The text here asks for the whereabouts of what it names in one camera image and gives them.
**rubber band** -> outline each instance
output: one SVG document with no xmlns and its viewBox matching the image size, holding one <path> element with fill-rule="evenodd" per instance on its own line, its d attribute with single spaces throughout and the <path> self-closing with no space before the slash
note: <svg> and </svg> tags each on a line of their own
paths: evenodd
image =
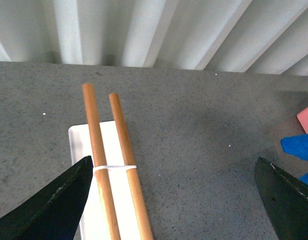
<svg viewBox="0 0 308 240">
<path fill-rule="evenodd" d="M 135 169 L 137 168 L 136 165 L 103 165 L 103 166 L 96 166 L 93 168 L 93 173 L 98 171 L 98 170 L 102 170 L 102 169 L 121 169 L 121 170 L 129 170 L 129 169 Z"/>
</svg>

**wooden stick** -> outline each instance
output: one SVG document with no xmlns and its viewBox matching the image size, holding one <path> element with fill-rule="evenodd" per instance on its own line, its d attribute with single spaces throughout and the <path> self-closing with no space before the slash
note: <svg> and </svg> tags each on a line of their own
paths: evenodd
<svg viewBox="0 0 308 240">
<path fill-rule="evenodd" d="M 117 128 L 117 133 L 123 154 L 124 163 L 125 165 L 136 165 L 118 94 L 117 93 L 110 94 L 109 100 L 114 115 L 114 120 Z M 135 168 L 129 169 L 126 171 L 126 173 L 135 208 L 138 228 L 140 232 L 140 238 L 142 240 L 153 240 L 154 238 L 150 228 L 149 218 L 146 210 L 143 192 L 139 182 L 137 169 Z"/>
<path fill-rule="evenodd" d="M 91 83 L 83 85 L 83 95 L 89 128 L 90 142 L 92 146 L 94 167 L 107 165 L 103 139 L 99 126 L 99 115 L 95 98 L 94 86 Z M 108 222 L 111 240 L 120 240 L 117 217 L 113 201 L 112 189 L 110 187 L 108 170 L 101 169 L 95 172 L 100 204 Z"/>
</svg>

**corrugated metal wall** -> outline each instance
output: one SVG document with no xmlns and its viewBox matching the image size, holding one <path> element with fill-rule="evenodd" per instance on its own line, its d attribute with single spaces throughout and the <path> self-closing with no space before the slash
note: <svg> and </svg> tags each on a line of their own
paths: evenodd
<svg viewBox="0 0 308 240">
<path fill-rule="evenodd" d="M 0 0 L 0 61 L 308 75 L 308 0 Z"/>
</svg>

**speckled floor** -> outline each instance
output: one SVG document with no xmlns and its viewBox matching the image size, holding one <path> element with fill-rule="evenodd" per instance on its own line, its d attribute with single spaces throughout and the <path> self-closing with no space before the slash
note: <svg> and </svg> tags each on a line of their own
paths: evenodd
<svg viewBox="0 0 308 240">
<path fill-rule="evenodd" d="M 277 239 L 254 165 L 308 171 L 272 140 L 308 106 L 308 77 L 0 62 L 0 217 L 70 167 L 85 82 L 103 121 L 120 94 L 155 239 Z"/>
</svg>

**white tray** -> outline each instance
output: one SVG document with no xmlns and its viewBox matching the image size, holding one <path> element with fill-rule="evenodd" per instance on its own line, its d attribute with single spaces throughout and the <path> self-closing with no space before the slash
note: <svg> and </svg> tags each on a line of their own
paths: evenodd
<svg viewBox="0 0 308 240">
<path fill-rule="evenodd" d="M 115 122 L 102 122 L 100 123 L 100 128 L 107 164 L 124 165 Z M 92 156 L 87 124 L 70 127 L 68 136 L 72 165 L 85 156 Z M 116 170 L 109 169 L 108 172 L 121 239 L 140 240 L 126 171 L 119 168 Z M 94 176 L 85 209 L 79 222 L 79 228 L 82 240 L 109 239 L 109 232 L 100 206 L 97 182 Z"/>
</svg>

